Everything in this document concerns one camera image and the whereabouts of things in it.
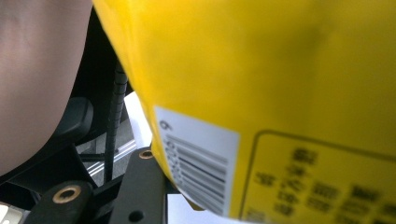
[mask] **screw hole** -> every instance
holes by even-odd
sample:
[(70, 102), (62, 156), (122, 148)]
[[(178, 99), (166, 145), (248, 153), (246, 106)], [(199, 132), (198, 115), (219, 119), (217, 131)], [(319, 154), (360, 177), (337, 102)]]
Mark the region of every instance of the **screw hole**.
[(55, 203), (68, 203), (75, 200), (78, 195), (81, 193), (81, 187), (77, 185), (66, 186), (63, 189), (60, 189), (53, 196), (52, 200)]
[(141, 221), (145, 217), (145, 214), (142, 211), (133, 211), (129, 215), (129, 220), (133, 223)]
[(139, 157), (141, 159), (145, 159), (145, 160), (151, 159), (152, 158), (152, 152), (151, 152), (151, 150), (142, 151), (142, 152), (140, 152)]
[(67, 191), (61, 193), (60, 198), (67, 199), (67, 198), (73, 196), (74, 193), (75, 193), (75, 191), (73, 191), (72, 189), (68, 189)]

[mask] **barcode label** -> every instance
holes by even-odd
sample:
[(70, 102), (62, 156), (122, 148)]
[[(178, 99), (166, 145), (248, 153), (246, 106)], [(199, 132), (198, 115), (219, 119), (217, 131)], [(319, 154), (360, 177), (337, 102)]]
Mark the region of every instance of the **barcode label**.
[(158, 106), (155, 113), (179, 190), (204, 209), (228, 216), (239, 134)]

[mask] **beige fabric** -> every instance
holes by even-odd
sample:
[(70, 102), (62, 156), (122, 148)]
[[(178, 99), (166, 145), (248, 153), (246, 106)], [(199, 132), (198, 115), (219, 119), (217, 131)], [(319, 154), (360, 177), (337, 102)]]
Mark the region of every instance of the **beige fabric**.
[(0, 175), (50, 138), (82, 56), (90, 0), (0, 0)]

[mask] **yellow bag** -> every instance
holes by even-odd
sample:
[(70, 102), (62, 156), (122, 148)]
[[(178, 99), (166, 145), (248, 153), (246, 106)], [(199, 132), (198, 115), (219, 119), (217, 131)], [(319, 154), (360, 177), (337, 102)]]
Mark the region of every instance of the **yellow bag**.
[(266, 223), (396, 223), (396, 1), (94, 0), (185, 196)]

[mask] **white surface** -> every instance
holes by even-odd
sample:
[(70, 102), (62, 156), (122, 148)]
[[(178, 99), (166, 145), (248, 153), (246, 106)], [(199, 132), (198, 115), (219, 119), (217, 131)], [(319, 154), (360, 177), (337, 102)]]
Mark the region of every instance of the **white surface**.
[(3, 218), (6, 216), (8, 211), (8, 206), (0, 204), (0, 223), (2, 223)]
[(181, 194), (168, 194), (168, 224), (243, 224), (208, 211), (194, 211)]
[(0, 224), (19, 224), (22, 219), (23, 213), (14, 208), (8, 207), (6, 214), (3, 217), (1, 217), (1, 215), (2, 214), (0, 214)]
[(124, 103), (137, 148), (148, 147), (151, 144), (152, 133), (136, 93), (132, 92), (127, 95)]

